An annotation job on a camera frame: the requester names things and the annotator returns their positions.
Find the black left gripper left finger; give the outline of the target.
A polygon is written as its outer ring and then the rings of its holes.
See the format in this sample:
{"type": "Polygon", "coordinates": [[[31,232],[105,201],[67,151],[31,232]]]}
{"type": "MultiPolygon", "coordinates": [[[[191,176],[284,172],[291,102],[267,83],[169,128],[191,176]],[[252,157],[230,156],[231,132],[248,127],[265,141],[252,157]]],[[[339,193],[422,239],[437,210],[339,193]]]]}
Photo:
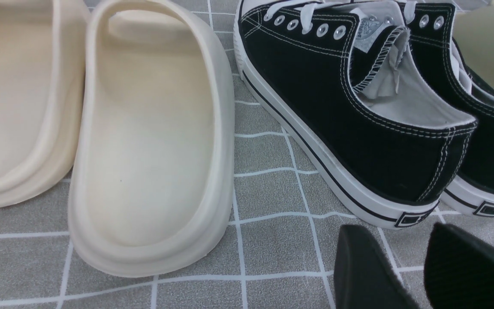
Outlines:
{"type": "Polygon", "coordinates": [[[334,265],[337,309],[419,309],[366,227],[343,225],[334,265]]]}

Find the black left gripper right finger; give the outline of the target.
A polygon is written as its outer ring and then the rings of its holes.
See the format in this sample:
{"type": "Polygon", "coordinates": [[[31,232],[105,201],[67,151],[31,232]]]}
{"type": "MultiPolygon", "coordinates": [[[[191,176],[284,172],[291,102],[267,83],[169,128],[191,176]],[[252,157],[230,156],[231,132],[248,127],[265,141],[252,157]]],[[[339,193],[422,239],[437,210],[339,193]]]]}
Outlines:
{"type": "Polygon", "coordinates": [[[452,224],[436,223],[424,288],[434,309],[494,309],[494,246],[452,224]]]}

